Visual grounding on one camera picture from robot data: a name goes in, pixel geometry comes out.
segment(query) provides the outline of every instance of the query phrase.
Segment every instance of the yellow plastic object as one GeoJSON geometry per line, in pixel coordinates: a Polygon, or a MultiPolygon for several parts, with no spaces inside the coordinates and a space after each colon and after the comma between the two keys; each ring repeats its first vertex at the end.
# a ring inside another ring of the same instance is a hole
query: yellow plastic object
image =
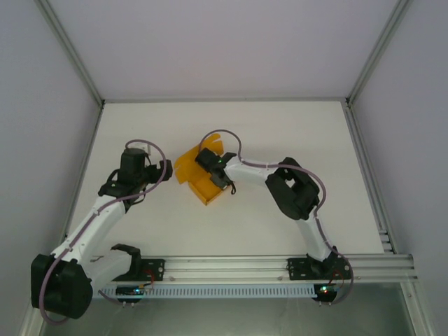
{"type": "MultiPolygon", "coordinates": [[[[224,153],[223,142],[219,140],[219,134],[212,134],[202,143],[203,148],[218,155],[224,153]]],[[[210,173],[207,173],[196,162],[195,158],[199,153],[199,145],[191,148],[187,153],[183,154],[174,163],[176,178],[179,184],[188,182],[190,189],[199,197],[199,199],[207,205],[222,193],[222,190],[210,181],[210,173]]]]}

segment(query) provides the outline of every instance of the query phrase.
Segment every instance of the black bracket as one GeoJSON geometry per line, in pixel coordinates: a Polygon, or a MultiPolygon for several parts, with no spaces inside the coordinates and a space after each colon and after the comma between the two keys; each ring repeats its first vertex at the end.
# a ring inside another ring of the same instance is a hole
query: black bracket
{"type": "MultiPolygon", "coordinates": [[[[288,266],[289,279],[290,280],[330,280],[333,277],[333,271],[338,270],[344,280],[350,279],[350,269],[349,265],[342,258],[336,258],[334,264],[329,272],[316,273],[315,269],[312,267],[311,258],[289,258],[288,266]]],[[[340,280],[340,275],[335,273],[335,280],[340,280]]]]}
{"type": "Polygon", "coordinates": [[[141,259],[139,271],[136,274],[123,274],[114,281],[140,281],[151,282],[151,275],[154,281],[163,281],[165,273],[165,259],[141,259]]]}

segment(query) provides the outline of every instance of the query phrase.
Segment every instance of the glass panel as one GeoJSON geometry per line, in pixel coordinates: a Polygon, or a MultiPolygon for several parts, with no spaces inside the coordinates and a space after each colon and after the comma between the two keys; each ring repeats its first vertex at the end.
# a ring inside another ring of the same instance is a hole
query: glass panel
{"type": "Polygon", "coordinates": [[[94,301],[79,320],[46,326],[74,335],[414,335],[398,284],[358,284],[346,302],[311,299],[145,300],[122,308],[94,301]]]}

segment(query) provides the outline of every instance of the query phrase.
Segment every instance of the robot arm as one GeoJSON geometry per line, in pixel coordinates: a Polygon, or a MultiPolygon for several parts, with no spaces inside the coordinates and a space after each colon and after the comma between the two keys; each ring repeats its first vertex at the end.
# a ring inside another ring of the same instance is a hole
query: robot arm
{"type": "Polygon", "coordinates": [[[314,209],[319,203],[319,187],[304,172],[272,168],[276,165],[300,167],[294,159],[287,157],[282,162],[274,163],[253,162],[257,167],[252,167],[244,164],[234,153],[225,153],[220,157],[203,148],[195,161],[211,174],[210,179],[221,189],[232,186],[236,190],[234,182],[239,181],[266,186],[281,212],[297,223],[307,245],[307,256],[315,264],[316,271],[328,272],[330,260],[337,256],[324,242],[314,216],[314,209]]]}
{"type": "Polygon", "coordinates": [[[44,278],[51,265],[60,261],[48,279],[44,293],[44,307],[49,312],[78,319],[90,305],[93,293],[122,274],[138,274],[141,268],[140,250],[117,244],[102,258],[92,262],[99,242],[110,229],[135,204],[138,197],[113,202],[118,198],[132,196],[172,176],[172,165],[166,160],[145,167],[148,154],[138,148],[126,148],[121,156],[120,168],[115,170],[100,188],[99,197],[89,214],[76,230],[50,255],[38,255],[31,264],[31,303],[40,307],[39,295],[44,278]]]}

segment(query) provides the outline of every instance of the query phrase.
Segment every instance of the white table surface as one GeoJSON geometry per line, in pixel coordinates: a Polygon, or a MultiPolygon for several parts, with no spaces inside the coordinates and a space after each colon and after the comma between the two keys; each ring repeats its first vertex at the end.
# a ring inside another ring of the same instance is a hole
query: white table surface
{"type": "MultiPolygon", "coordinates": [[[[155,142],[174,164],[208,131],[227,128],[243,142],[243,158],[295,158],[328,189],[320,218],[343,253],[383,253],[377,225],[338,101],[107,104],[87,166],[70,232],[82,221],[130,139],[155,142]]],[[[237,142],[222,135],[224,150],[237,142]]],[[[152,160],[160,156],[152,150],[152,160]]],[[[98,245],[116,243],[144,256],[266,256],[305,254],[296,224],[278,210],[266,188],[237,184],[210,205],[175,176],[132,207],[98,245]]]]}

